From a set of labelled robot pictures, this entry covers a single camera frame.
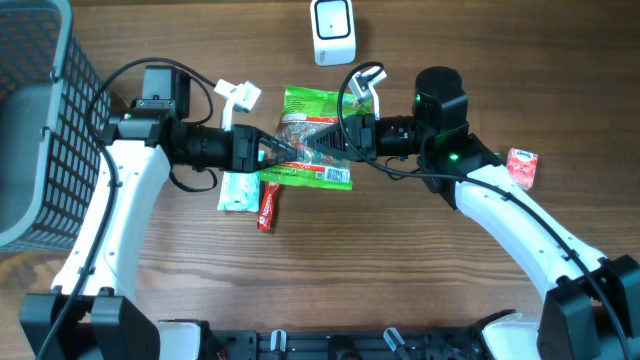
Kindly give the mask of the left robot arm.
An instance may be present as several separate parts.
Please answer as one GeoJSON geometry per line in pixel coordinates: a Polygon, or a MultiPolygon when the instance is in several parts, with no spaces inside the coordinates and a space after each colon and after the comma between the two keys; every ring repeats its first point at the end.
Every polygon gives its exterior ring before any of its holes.
{"type": "Polygon", "coordinates": [[[141,247],[156,198],[176,165],[256,173],[296,158],[285,142],[248,125],[259,89],[212,82],[179,62],[147,58],[142,96],[89,133],[100,155],[78,237],[45,294],[30,294],[20,323],[39,359],[221,359],[199,320],[153,322],[135,303],[141,247]]]}

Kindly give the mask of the small orange white packet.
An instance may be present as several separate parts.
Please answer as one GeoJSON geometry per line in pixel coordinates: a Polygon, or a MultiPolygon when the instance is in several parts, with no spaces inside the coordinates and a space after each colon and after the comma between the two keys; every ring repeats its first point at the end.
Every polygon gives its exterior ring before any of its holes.
{"type": "Polygon", "coordinates": [[[534,185],[539,156],[522,149],[511,148],[508,152],[506,168],[514,182],[527,191],[534,185]]]}

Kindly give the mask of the red snack bar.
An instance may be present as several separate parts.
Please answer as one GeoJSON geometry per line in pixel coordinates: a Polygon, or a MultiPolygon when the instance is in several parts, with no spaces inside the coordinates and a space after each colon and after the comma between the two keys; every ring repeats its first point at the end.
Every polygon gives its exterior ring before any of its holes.
{"type": "Polygon", "coordinates": [[[266,185],[257,220],[257,227],[263,232],[269,232],[271,230],[274,215],[276,212],[276,200],[278,198],[280,190],[281,185],[278,183],[269,182],[266,185]]]}

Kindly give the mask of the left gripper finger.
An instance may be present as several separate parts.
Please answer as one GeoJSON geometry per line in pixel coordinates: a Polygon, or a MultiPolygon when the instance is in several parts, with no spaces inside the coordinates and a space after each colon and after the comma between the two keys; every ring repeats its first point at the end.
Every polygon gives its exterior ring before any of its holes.
{"type": "Polygon", "coordinates": [[[280,156],[276,156],[275,158],[268,158],[264,152],[258,153],[258,162],[256,164],[257,171],[263,171],[268,168],[282,165],[287,162],[292,162],[297,158],[297,153],[293,152],[292,154],[284,154],[280,156]]]}
{"type": "Polygon", "coordinates": [[[264,131],[258,132],[259,142],[270,150],[272,156],[296,156],[297,150],[287,142],[264,131]]]}

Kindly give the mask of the light blue white packet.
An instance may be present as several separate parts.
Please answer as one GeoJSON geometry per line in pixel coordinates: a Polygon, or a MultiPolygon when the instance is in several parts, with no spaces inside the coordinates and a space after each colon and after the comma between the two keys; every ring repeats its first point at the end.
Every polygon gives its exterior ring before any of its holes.
{"type": "Polygon", "coordinates": [[[224,172],[217,209],[219,211],[257,213],[259,208],[259,173],[224,172]]]}

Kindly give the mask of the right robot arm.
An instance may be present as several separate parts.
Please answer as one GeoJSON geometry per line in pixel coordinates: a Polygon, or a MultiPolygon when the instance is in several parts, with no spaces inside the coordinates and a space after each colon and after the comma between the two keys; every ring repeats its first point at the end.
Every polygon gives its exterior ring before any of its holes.
{"type": "Polygon", "coordinates": [[[483,359],[635,359],[639,355],[639,264],[582,242],[514,181],[469,130],[468,98],[454,69],[436,66],[415,81],[408,116],[339,115],[307,145],[382,169],[414,156],[415,177],[486,230],[540,295],[541,316],[507,310],[472,325],[454,348],[483,359]]]}

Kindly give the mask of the green candy bag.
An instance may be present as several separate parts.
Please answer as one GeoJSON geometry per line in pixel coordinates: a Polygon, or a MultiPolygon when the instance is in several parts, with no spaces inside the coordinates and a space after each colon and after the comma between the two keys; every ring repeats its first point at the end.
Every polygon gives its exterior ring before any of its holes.
{"type": "Polygon", "coordinates": [[[307,140],[336,125],[338,94],[287,85],[275,137],[297,151],[295,160],[268,168],[260,178],[286,186],[350,191],[351,162],[311,148],[307,140]]]}

